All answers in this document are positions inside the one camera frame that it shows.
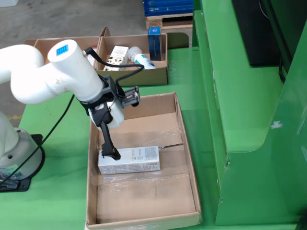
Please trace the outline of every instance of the blue crate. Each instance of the blue crate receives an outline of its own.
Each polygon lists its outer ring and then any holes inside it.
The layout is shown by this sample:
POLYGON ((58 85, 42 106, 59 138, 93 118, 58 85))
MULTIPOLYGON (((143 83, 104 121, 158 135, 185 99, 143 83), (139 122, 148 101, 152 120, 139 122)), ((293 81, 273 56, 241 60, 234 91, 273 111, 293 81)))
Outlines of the blue crate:
POLYGON ((143 0, 145 17, 193 13, 193 0, 143 0))

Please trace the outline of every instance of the green machine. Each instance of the green machine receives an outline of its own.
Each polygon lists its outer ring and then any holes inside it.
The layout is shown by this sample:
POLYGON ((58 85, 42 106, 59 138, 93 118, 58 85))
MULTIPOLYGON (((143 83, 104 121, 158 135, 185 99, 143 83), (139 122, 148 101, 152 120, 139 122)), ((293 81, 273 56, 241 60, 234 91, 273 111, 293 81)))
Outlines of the green machine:
POLYGON ((307 213, 307 26, 291 4, 306 1, 259 1, 281 50, 284 84, 279 67, 249 64, 231 0, 194 2, 193 47, 201 57, 216 171, 204 221, 297 223, 307 213))

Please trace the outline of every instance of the concrete floor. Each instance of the concrete floor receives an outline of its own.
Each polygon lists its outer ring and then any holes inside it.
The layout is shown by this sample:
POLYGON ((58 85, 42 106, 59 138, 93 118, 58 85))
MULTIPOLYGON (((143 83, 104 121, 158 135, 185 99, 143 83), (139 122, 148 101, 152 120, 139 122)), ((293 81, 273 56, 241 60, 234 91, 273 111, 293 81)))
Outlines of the concrete floor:
MULTIPOLYGON (((0 22, 0 48, 26 39, 98 36, 105 26, 114 36, 147 33, 142 0, 20 0, 0 8, 0 22)), ((191 41, 192 29, 180 31, 191 41)), ((25 105, 13 97, 9 82, 0 85, 0 98, 0 111, 17 127, 25 105)))

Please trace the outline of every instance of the white product box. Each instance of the white product box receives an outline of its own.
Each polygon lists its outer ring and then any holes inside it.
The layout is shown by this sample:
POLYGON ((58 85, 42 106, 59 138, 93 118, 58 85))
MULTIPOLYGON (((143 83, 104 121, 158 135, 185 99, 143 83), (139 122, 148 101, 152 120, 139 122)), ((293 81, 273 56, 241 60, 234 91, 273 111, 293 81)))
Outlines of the white product box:
MULTIPOLYGON (((126 65, 128 61, 128 52, 129 47, 125 46, 114 46, 114 49, 107 60, 107 63, 112 65, 126 65)), ((116 67, 109 67, 105 66, 104 71, 119 71, 124 70, 124 68, 116 68, 116 67)))
POLYGON ((98 168, 102 175, 117 173, 135 173, 160 170, 159 147, 139 147, 118 149, 121 158, 98 157, 98 168))

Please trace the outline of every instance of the cardboard tray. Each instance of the cardboard tray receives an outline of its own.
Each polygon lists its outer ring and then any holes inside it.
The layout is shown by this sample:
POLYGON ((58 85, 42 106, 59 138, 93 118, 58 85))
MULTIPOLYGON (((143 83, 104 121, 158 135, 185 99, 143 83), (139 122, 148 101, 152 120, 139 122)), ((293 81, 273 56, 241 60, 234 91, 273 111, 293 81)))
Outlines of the cardboard tray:
MULTIPOLYGON (((156 69, 145 69, 140 73, 133 75, 127 79, 121 80, 121 86, 134 86, 134 85, 167 85, 167 34, 161 34, 162 37, 162 60, 152 61, 157 67, 156 69)), ((147 35, 130 35, 130 36, 107 36, 101 37, 97 53, 99 57, 107 62, 114 46, 137 46, 141 49, 142 53, 150 60, 149 44, 147 35)), ((104 65, 96 62, 95 69, 97 73, 104 76, 110 74, 113 80, 128 74, 137 67, 128 67, 122 71, 103 71, 104 65)))
POLYGON ((103 135, 91 122, 86 228, 173 229, 197 225, 201 206, 189 143, 175 93, 141 97, 110 130, 116 148, 170 146, 160 150, 161 170, 101 175, 103 135))
MULTIPOLYGON (((189 46, 189 37, 185 33, 167 33, 161 34, 163 46, 162 61, 153 61, 157 69, 147 69, 140 73, 133 75, 127 79, 120 81, 121 86, 135 86, 135 85, 166 85, 168 84, 167 76, 167 53, 168 49, 185 48, 189 46)), ((63 37, 63 38, 44 38, 44 39, 30 39, 26 40, 25 44, 36 47, 43 55, 45 64, 49 63, 47 55, 49 50, 58 42, 65 39, 75 40, 82 50, 88 47, 97 47, 97 53, 102 60, 107 61, 114 46, 139 46, 142 52, 150 59, 149 45, 147 35, 130 35, 130 36, 110 36, 110 31, 105 27, 99 36, 89 37, 63 37)), ((94 68, 96 71, 105 76, 110 74, 116 80, 120 76, 127 74, 134 68, 126 68, 123 71, 102 71, 104 65, 94 61, 94 68)))

